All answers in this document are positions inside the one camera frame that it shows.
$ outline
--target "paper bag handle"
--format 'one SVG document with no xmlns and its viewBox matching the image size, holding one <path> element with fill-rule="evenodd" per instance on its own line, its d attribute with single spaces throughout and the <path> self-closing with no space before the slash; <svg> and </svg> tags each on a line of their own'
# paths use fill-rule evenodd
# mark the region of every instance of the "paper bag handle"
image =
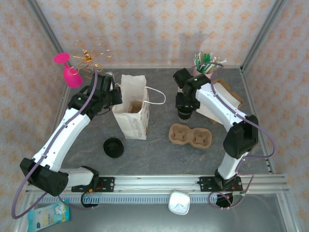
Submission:
<svg viewBox="0 0 309 232">
<path fill-rule="evenodd" d="M 165 103 L 166 96 L 165 96 L 165 94 L 164 94 L 164 93 L 162 93 L 161 91 L 159 91 L 159 90 L 157 90 L 157 89 L 150 88 L 150 87 L 147 87 L 147 86 L 146 86 L 145 88 L 152 89 L 152 90 L 154 90 L 154 91 L 157 91 L 157 92 L 161 93 L 161 94 L 164 96 L 164 101 L 163 101 L 163 102 L 161 102 L 161 103 L 154 103 L 154 102 L 150 102 L 150 101 L 144 101 L 144 102 L 146 102 L 146 103 L 150 103 L 150 104 L 154 104 L 154 105 L 162 105 L 162 104 L 164 104 L 164 103 Z"/>
</svg>

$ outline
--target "patterned wallpaper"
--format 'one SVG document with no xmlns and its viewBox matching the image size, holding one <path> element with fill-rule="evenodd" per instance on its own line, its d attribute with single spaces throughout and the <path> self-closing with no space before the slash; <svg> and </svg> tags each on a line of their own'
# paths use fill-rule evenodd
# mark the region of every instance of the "patterned wallpaper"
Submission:
<svg viewBox="0 0 309 232">
<path fill-rule="evenodd" d="M 108 66 L 191 65 L 212 51 L 240 66 L 276 0 L 37 0 L 63 49 L 103 38 Z"/>
<path fill-rule="evenodd" d="M 19 163 L 52 132 L 64 81 L 26 1 L 0 1 L 0 38 L 0 231 L 10 232 L 12 201 L 24 176 Z"/>
<path fill-rule="evenodd" d="M 260 123 L 275 137 L 278 173 L 288 176 L 298 216 L 309 228 L 309 7 L 290 0 L 247 78 Z"/>
</svg>

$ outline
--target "black lid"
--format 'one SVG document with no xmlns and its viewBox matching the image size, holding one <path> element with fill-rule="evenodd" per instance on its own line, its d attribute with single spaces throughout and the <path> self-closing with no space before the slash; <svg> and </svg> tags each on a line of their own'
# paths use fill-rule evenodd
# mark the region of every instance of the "black lid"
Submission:
<svg viewBox="0 0 309 232">
<path fill-rule="evenodd" d="M 104 142 L 103 149 L 111 158 L 118 158 L 124 152 L 124 146 L 122 145 L 121 141 L 117 138 L 110 138 Z"/>
</svg>

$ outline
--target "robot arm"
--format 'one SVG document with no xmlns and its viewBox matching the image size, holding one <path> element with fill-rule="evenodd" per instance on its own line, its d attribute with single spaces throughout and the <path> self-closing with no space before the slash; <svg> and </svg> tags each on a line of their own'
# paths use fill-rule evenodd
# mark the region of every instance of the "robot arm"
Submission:
<svg viewBox="0 0 309 232">
<path fill-rule="evenodd" d="M 96 86 L 94 86 L 94 78 L 92 78 L 90 86 L 85 86 L 72 97 L 61 123 L 42 149 L 31 160 L 24 158 L 20 163 L 24 175 L 27 175 L 35 163 L 41 159 L 45 149 L 63 127 L 64 123 L 82 108 L 93 88 L 95 88 L 95 91 L 89 104 L 76 118 L 65 125 L 66 127 L 61 130 L 58 137 L 52 143 L 45 159 L 28 180 L 30 184 L 53 196 L 58 196 L 68 187 L 78 185 L 92 185 L 96 187 L 98 183 L 97 171 L 86 166 L 78 169 L 61 169 L 61 164 L 79 133 L 89 124 L 93 117 L 102 109 L 109 109 L 112 105 L 122 103 L 120 87 L 115 87 L 113 77 L 109 74 L 105 76 L 98 75 Z"/>
<path fill-rule="evenodd" d="M 186 69 L 181 69 L 174 74 L 173 78 L 178 87 L 182 89 L 182 92 L 176 96 L 176 108 L 180 120 L 188 120 L 192 112 L 198 109 L 202 103 L 222 122 L 228 132 L 223 142 L 225 156 L 215 172 L 215 176 L 218 177 L 217 185 L 222 189 L 236 177 L 235 169 L 241 158 L 246 156 L 257 144 L 258 130 L 232 113 L 217 96 L 234 109 L 238 115 L 255 124 L 258 124 L 258 120 L 255 116 L 247 116 L 236 109 L 216 89 L 214 89 L 214 93 L 210 79 L 203 74 L 193 77 Z"/>
</svg>

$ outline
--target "gold wire ornament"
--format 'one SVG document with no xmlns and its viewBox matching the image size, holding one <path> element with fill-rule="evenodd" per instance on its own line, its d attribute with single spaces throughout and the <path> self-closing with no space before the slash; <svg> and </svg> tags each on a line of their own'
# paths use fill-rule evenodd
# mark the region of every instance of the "gold wire ornament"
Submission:
<svg viewBox="0 0 309 232">
<path fill-rule="evenodd" d="M 87 70 L 87 68 L 88 68 L 89 66 L 91 67 L 91 70 L 92 70 L 92 71 L 93 71 L 93 68 L 96 67 L 97 71 L 98 71 L 98 72 L 101 72 L 101 71 L 103 70 L 103 65 L 101 65 L 101 64 L 99 64 L 99 63 L 95 63 L 95 62 L 94 62 L 94 58 L 96 58 L 96 57 L 98 57 L 98 56 L 100 56 L 100 55 L 104 55 L 104 53 L 106 53 L 106 52 L 112 52 L 112 50 L 108 49 L 108 50 L 105 50 L 103 53 L 97 53 L 97 54 L 95 54 L 95 53 L 94 53 L 95 47 L 96 47 L 96 46 L 100 46 L 100 45 L 102 45 L 103 43 L 104 43 L 104 41 L 103 41 L 102 39 L 100 39 L 100 38 L 94 40 L 94 46 L 93 46 L 92 50 L 91 50 L 91 51 L 88 51 L 88 50 L 85 50 L 85 48 L 84 48 L 85 44 L 84 44 L 84 42 L 83 42 L 82 40 L 76 40 L 76 41 L 73 43 L 73 46 L 74 46 L 74 47 L 80 47 L 81 50 L 83 51 L 83 54 L 82 54 L 80 57 L 77 57 L 77 56 L 71 56 L 71 57 L 73 57 L 73 58 L 79 58 L 79 59 L 81 59 L 82 62 L 79 63 L 79 64 L 77 65 L 77 72 L 76 72 L 76 73 L 71 73 L 71 72 L 70 72 L 71 69 L 74 69 L 74 66 L 70 67 L 69 73 L 70 73 L 71 75 L 76 75 L 76 74 L 79 72 L 79 70 L 82 69 L 82 70 L 84 70 L 85 72 L 88 73 L 88 74 L 86 75 L 86 77 L 89 78 L 89 79 L 91 79 L 91 77 L 88 76 L 89 73 L 91 73 L 91 71 Z"/>
</svg>

